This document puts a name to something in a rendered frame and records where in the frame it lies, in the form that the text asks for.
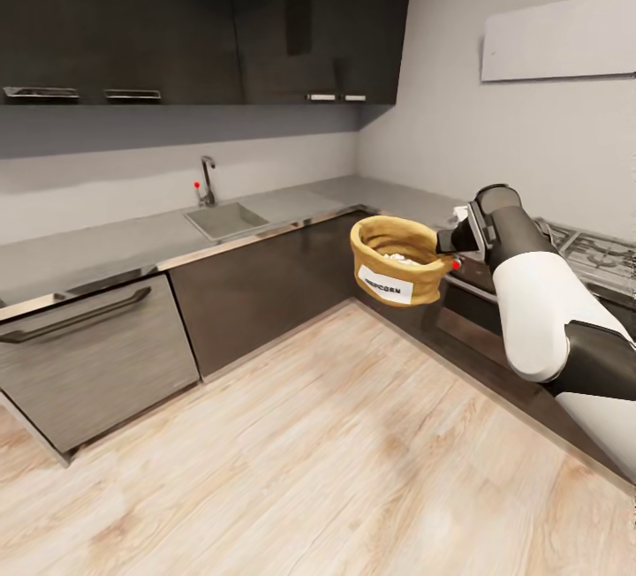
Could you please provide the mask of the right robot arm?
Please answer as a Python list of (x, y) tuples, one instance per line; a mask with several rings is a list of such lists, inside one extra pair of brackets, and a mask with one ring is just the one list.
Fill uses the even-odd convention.
[(505, 353), (636, 485), (636, 343), (552, 245), (547, 221), (507, 184), (455, 208), (438, 254), (480, 253), (493, 277)]

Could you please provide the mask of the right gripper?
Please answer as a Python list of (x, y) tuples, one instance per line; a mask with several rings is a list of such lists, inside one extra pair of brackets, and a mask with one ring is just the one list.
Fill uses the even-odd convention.
[(480, 249), (476, 241), (468, 240), (461, 231), (461, 224), (455, 227), (454, 230), (440, 230), (437, 234), (437, 248), (435, 250), (438, 254), (461, 253), (461, 252), (475, 252), (479, 253)]

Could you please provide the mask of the popcorn bag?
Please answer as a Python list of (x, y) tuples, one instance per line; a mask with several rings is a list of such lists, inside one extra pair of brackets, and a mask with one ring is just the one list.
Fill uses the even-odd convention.
[(405, 218), (363, 218), (352, 227), (350, 241), (353, 279), (368, 294), (393, 307), (437, 301), (441, 298), (437, 290), (441, 278), (456, 267), (454, 253), (435, 251), (435, 231)]

